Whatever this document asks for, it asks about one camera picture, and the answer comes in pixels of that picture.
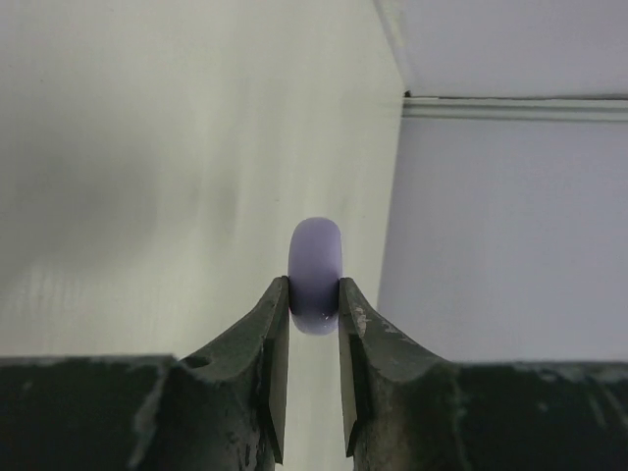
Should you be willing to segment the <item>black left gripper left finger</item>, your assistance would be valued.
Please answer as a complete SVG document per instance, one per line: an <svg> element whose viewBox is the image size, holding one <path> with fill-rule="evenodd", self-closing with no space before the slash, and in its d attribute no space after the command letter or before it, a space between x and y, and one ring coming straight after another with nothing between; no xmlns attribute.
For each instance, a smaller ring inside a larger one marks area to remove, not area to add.
<svg viewBox="0 0 628 471"><path fill-rule="evenodd" d="M5 357L5 470L271 470L284 457L288 280L185 358Z"/></svg>

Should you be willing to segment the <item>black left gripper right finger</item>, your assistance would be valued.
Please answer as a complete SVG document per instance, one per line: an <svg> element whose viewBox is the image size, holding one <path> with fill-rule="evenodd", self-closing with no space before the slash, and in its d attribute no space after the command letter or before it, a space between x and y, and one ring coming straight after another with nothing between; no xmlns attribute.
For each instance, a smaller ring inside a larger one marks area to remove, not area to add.
<svg viewBox="0 0 628 471"><path fill-rule="evenodd" d="M623 362L452 362L340 281L345 452L357 470L623 470Z"/></svg>

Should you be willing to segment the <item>purple earbud charging case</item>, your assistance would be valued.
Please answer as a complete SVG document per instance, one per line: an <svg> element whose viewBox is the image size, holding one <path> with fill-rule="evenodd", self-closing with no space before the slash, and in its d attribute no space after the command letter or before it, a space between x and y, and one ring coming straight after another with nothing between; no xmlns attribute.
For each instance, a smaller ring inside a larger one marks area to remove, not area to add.
<svg viewBox="0 0 628 471"><path fill-rule="evenodd" d="M335 222L308 218L294 229L288 251L288 303L295 326L325 336L338 327L341 234Z"/></svg>

